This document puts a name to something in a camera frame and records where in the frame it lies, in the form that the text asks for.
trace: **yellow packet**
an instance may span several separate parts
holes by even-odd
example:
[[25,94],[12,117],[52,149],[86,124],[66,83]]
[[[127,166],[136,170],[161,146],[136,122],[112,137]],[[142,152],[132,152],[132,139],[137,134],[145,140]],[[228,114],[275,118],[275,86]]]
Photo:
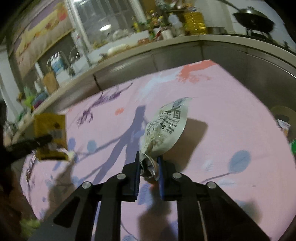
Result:
[[68,161],[68,156],[56,149],[67,150],[66,116],[53,113],[43,113],[35,116],[35,137],[51,134],[53,141],[48,145],[37,148],[37,158],[42,160]]

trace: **silver screw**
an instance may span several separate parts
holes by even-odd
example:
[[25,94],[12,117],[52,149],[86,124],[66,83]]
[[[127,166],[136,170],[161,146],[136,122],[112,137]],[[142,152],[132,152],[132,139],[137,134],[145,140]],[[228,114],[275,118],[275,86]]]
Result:
[[125,179],[125,178],[126,178],[126,175],[124,173],[119,173],[117,175],[117,179],[119,179],[119,180],[122,180],[122,179]]
[[91,183],[90,183],[90,182],[84,182],[84,183],[82,183],[82,187],[83,187],[84,189],[88,189],[88,188],[91,187]]
[[214,182],[209,182],[209,183],[207,183],[207,186],[208,186],[208,188],[210,188],[210,189],[214,189],[214,188],[217,187],[216,183],[214,183]]
[[175,172],[175,173],[173,173],[173,178],[174,179],[179,179],[179,178],[181,178],[182,177],[182,174],[181,173],[179,173],[179,172]]

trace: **cooking oil bottle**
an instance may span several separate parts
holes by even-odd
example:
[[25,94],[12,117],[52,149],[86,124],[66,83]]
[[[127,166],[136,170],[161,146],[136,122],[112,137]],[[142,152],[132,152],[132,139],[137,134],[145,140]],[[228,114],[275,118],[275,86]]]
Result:
[[184,13],[185,28],[190,35],[207,34],[207,28],[201,12],[197,12],[196,8],[188,8]]

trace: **metal pot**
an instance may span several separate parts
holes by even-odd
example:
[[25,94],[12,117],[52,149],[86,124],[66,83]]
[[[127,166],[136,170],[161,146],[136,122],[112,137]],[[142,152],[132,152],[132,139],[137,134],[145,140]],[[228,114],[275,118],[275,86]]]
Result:
[[239,9],[227,0],[218,0],[233,8],[238,12],[234,13],[236,20],[247,29],[257,30],[263,33],[269,33],[274,28],[274,22],[263,13],[255,10],[253,7]]
[[208,34],[227,34],[224,27],[207,27]]

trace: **pink tablecloth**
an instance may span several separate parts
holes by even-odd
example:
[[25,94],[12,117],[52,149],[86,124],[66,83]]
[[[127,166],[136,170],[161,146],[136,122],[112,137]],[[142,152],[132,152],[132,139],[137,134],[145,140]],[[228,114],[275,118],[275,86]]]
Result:
[[[35,164],[31,205],[40,219],[83,181],[105,182],[134,161],[149,120],[163,105],[193,97],[178,144],[165,155],[195,182],[215,181],[272,240],[296,214],[296,169],[269,110],[212,61],[150,74],[100,92],[64,111],[74,163]],[[21,177],[29,199],[25,170]],[[122,203],[122,240],[176,240],[176,203],[141,180],[138,200]]]

